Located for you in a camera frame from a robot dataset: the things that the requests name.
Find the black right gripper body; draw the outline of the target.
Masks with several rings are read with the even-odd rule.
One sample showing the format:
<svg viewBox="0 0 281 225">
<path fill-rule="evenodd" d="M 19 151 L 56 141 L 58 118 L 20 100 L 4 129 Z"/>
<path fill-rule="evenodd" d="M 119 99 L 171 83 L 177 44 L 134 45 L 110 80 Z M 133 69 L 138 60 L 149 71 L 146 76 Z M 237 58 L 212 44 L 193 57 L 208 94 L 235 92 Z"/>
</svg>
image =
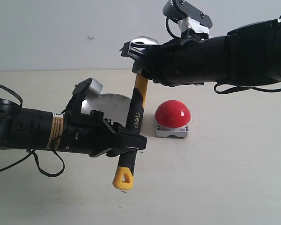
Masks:
<svg viewBox="0 0 281 225">
<path fill-rule="evenodd" d="M 164 86 L 227 81 L 225 38 L 165 43 L 149 52 L 142 75 Z"/>
</svg>

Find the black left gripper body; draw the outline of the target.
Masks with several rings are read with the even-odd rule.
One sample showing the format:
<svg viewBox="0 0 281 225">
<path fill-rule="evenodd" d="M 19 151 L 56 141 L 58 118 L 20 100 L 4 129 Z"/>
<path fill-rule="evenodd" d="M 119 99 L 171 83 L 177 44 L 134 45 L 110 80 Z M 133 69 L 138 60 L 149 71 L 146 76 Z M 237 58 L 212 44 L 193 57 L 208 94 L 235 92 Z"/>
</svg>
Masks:
<svg viewBox="0 0 281 225">
<path fill-rule="evenodd" d="M 115 148 L 115 132 L 102 111 L 89 114 L 64 110 L 66 123 L 60 139 L 60 152 L 87 154 L 92 158 Z"/>
</svg>

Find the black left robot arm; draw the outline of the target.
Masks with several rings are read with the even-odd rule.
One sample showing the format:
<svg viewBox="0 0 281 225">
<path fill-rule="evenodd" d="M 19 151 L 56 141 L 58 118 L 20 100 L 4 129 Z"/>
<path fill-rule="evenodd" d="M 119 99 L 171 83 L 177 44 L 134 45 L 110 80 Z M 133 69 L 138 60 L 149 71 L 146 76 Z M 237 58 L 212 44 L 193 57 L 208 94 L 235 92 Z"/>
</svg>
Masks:
<svg viewBox="0 0 281 225">
<path fill-rule="evenodd" d="M 0 150 L 54 150 L 96 158 L 143 150 L 146 145 L 146 137 L 106 119 L 101 111 L 85 114 L 74 105 L 54 113 L 21 108 L 0 98 Z"/>
</svg>

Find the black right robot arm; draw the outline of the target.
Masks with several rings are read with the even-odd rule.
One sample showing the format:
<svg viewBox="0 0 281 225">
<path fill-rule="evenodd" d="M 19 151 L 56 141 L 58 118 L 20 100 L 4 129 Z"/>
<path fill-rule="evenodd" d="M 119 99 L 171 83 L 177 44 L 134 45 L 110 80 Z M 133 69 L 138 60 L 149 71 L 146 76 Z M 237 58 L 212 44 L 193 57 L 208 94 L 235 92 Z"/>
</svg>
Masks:
<svg viewBox="0 0 281 225">
<path fill-rule="evenodd" d="M 219 83 L 256 87 L 281 82 L 281 19 L 258 22 L 206 40 L 162 45 L 127 42 L 133 70 L 164 86 Z"/>
</svg>

